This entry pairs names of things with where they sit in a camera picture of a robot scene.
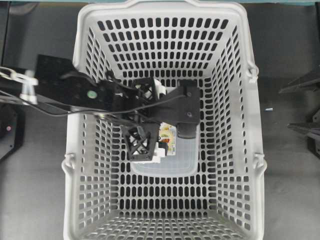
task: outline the white plastic basket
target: white plastic basket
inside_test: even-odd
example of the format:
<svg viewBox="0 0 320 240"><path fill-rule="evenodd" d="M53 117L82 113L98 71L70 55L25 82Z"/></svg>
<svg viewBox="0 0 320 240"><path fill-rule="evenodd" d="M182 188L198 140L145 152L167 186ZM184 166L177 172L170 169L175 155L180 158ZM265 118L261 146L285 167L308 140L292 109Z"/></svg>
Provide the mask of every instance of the white plastic basket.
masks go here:
<svg viewBox="0 0 320 240"><path fill-rule="evenodd" d="M246 11L235 3L90 4L78 16L74 64L97 81L156 76L201 91L197 173L131 171L119 126L92 115L67 124L65 240L260 240L264 171Z"/></svg>

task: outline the black metal bracket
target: black metal bracket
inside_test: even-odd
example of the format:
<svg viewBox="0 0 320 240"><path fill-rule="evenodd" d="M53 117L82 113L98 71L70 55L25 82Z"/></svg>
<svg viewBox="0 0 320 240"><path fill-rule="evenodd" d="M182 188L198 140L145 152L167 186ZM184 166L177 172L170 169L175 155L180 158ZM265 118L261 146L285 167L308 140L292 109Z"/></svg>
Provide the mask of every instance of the black metal bracket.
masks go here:
<svg viewBox="0 0 320 240"><path fill-rule="evenodd" d="M15 149L18 115L9 104L0 104L0 161Z"/></svg>
<svg viewBox="0 0 320 240"><path fill-rule="evenodd" d="M320 109L312 117L312 122L290 123L288 128L314 140L315 153L320 157Z"/></svg>
<svg viewBox="0 0 320 240"><path fill-rule="evenodd" d="M313 69L311 72L306 75L299 77L291 82L288 85L284 86L279 93L295 93L302 91L317 91L320 88L320 66Z"/></svg>

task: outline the green dot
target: green dot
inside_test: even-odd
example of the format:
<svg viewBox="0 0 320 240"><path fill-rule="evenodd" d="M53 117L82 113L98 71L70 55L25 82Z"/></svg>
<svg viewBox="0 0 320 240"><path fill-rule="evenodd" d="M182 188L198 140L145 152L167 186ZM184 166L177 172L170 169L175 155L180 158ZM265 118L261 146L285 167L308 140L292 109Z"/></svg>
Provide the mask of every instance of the green dot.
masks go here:
<svg viewBox="0 0 320 240"><path fill-rule="evenodd" d="M98 96L95 91L91 91L91 90L88 91L87 95L88 95L88 98L90 98L90 99L95 99Z"/></svg>

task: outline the label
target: label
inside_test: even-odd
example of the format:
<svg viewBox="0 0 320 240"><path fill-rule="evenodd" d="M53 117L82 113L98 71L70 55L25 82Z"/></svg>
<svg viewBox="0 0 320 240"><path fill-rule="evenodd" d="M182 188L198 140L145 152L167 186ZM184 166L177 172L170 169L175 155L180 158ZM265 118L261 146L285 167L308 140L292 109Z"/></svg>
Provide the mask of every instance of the label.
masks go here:
<svg viewBox="0 0 320 240"><path fill-rule="evenodd" d="M168 145L168 156L176 155L176 127L167 123L161 123L159 129L159 142Z"/></svg>

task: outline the gray floor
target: gray floor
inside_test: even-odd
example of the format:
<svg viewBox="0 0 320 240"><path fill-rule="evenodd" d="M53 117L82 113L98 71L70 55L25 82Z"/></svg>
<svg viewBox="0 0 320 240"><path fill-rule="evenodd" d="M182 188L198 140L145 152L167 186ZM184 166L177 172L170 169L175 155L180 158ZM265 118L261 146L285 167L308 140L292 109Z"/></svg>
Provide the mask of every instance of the gray floor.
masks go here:
<svg viewBox="0 0 320 240"><path fill-rule="evenodd" d="M71 58L81 7L66 3L11 7L4 63L32 68L37 54ZM268 162L264 239L319 239L320 160L308 151L307 140L286 125L309 120L320 108L320 94L277 93L285 83L320 63L316 8L245 7L260 68L262 134ZM263 111L265 108L274 111ZM62 239L66 119L23 109L23 146L0 163L0 239Z"/></svg>

